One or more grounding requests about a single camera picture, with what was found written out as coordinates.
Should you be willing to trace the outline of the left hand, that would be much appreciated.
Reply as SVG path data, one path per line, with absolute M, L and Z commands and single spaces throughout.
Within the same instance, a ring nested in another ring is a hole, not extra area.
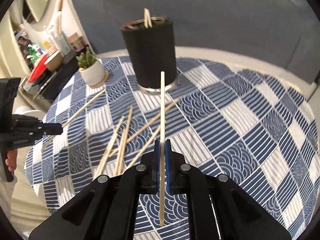
M 17 149 L 8 150 L 5 164 L 7 165 L 10 172 L 14 172 L 17 168 Z

